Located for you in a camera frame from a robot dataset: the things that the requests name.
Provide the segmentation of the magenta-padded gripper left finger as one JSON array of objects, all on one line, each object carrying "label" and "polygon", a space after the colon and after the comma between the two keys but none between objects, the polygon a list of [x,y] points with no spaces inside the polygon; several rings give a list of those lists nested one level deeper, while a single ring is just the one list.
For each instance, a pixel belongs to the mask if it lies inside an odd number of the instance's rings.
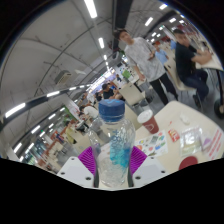
[{"label": "magenta-padded gripper left finger", "polygon": [[78,157],[71,156],[57,175],[76,185],[92,188],[97,167],[92,148],[86,148]]}]

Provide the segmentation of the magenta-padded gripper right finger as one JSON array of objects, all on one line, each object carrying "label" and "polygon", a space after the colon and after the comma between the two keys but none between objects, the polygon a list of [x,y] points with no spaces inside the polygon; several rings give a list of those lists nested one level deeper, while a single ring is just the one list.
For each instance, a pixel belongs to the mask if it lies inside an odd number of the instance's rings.
[{"label": "magenta-padded gripper right finger", "polygon": [[149,157],[136,146],[133,147],[128,171],[130,187],[143,187],[167,175],[168,171],[156,157]]}]

